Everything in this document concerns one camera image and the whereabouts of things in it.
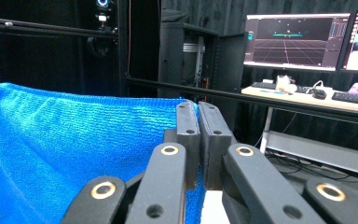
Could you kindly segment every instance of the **black curtain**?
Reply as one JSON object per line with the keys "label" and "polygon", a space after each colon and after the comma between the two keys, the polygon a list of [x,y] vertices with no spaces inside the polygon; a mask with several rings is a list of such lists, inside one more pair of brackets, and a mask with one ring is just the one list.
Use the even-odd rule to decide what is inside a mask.
{"label": "black curtain", "polygon": [[[228,35],[244,31],[246,15],[353,12],[358,8],[358,0],[163,0],[162,8],[180,10],[188,14],[190,23]],[[245,88],[263,78],[276,79],[281,74],[293,77],[302,86],[312,86],[322,80],[325,86],[337,91],[347,91],[358,82],[355,73],[283,72],[244,66],[241,86]],[[237,139],[246,144],[256,144],[266,114],[264,106],[241,104],[234,130]],[[273,116],[272,130],[358,149],[358,124],[285,111],[276,111]]]}

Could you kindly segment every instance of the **blue microfiber cloth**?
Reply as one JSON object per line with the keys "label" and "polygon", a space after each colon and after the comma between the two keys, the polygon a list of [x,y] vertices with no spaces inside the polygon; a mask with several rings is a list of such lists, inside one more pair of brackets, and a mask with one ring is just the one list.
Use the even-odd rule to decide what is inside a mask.
{"label": "blue microfiber cloth", "polygon": [[[0,223],[59,223],[91,179],[145,170],[183,99],[134,99],[0,84]],[[205,188],[186,193],[200,223]]]}

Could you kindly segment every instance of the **desk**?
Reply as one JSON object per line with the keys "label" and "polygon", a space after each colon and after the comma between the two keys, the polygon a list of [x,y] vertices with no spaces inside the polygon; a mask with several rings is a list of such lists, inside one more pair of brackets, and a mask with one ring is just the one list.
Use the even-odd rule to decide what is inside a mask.
{"label": "desk", "polygon": [[[261,97],[266,99],[280,100],[283,102],[292,102],[303,105],[315,105],[317,107],[331,108],[334,110],[358,113],[358,104],[334,101],[331,99],[333,93],[327,94],[325,100],[315,99],[311,94],[294,93],[281,94],[272,90],[263,90],[259,88],[248,87],[241,90],[242,94]],[[263,131],[260,150],[264,153],[266,147],[278,150],[284,153],[295,155],[312,161],[329,164],[344,170],[358,173],[358,151],[337,147],[305,138],[295,137],[285,133],[276,133],[269,130],[272,119],[273,107],[268,108],[266,125]]]}

